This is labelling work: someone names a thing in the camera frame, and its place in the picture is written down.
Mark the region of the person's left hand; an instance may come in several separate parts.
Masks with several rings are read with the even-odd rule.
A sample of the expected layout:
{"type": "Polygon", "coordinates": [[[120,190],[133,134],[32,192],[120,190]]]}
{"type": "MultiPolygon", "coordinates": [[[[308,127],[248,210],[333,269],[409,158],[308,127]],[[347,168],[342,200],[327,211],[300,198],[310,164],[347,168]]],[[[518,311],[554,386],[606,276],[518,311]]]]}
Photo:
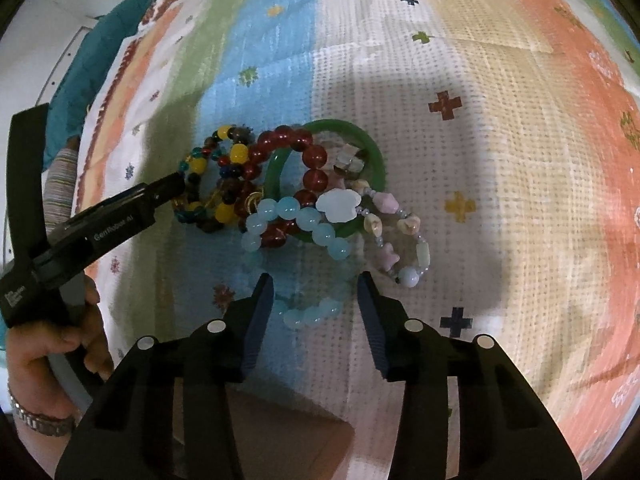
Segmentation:
{"type": "Polygon", "coordinates": [[[66,419],[76,406],[55,378],[48,356],[81,347],[87,351],[84,367],[102,379],[111,376],[114,362],[108,350],[99,309],[96,283],[85,278],[86,310],[81,326],[58,328],[38,322],[17,326],[6,334],[6,365],[12,396],[26,411],[55,419],[66,419]]]}

